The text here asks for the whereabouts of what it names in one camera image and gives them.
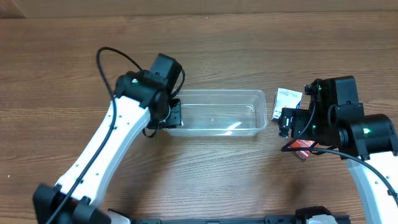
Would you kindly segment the white blue medicine box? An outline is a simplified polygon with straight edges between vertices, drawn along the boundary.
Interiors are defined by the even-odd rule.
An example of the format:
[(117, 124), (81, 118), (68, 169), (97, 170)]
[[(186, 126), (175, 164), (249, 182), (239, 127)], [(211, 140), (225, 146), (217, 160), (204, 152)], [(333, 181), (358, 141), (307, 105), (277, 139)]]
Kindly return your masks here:
[(278, 88), (275, 93), (271, 121), (277, 121), (280, 118), (282, 108), (299, 109), (302, 101), (302, 95), (302, 92)]

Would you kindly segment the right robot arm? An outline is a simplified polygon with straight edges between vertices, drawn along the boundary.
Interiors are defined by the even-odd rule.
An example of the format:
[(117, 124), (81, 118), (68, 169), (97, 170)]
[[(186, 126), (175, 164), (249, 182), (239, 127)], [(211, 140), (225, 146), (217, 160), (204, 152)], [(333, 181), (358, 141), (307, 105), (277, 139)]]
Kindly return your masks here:
[(397, 134), (384, 114), (365, 115), (362, 103), (314, 101), (310, 109), (283, 108), (279, 134), (309, 140), (310, 152), (336, 154), (358, 189), (368, 223), (397, 223)]

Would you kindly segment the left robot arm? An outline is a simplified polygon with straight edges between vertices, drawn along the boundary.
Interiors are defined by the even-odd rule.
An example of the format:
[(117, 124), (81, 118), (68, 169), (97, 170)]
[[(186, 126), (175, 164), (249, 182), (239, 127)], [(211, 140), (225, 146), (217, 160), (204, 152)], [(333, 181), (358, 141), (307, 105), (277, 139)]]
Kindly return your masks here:
[(33, 195), (39, 223), (130, 223), (113, 210), (101, 210), (109, 183), (131, 144), (146, 128), (157, 132), (180, 125), (175, 88), (185, 71), (127, 72), (116, 82), (114, 94), (99, 128), (76, 162), (53, 187), (40, 184)]

